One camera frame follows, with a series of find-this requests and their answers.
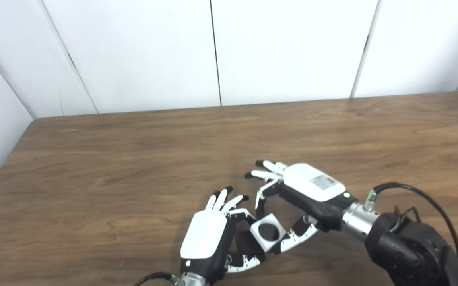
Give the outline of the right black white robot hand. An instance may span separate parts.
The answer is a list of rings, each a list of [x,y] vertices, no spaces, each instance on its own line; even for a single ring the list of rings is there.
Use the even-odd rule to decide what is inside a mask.
[[[265,182],[256,195],[256,223],[250,233],[265,253],[278,255],[303,243],[318,231],[341,231],[345,211],[356,202],[344,184],[306,163],[285,165],[256,161],[259,170],[245,179]],[[277,195],[305,214],[286,230],[274,214],[265,214],[265,203]]]

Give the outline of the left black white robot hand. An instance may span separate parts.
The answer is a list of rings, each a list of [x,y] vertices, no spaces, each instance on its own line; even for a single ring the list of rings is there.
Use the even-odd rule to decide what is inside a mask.
[[[232,190],[232,186],[227,186],[215,191],[205,208],[193,215],[180,247],[178,286],[212,286],[228,273],[244,272],[266,261],[263,252],[253,255],[230,252],[237,224],[256,222],[249,210],[239,206],[249,196],[229,199]]]

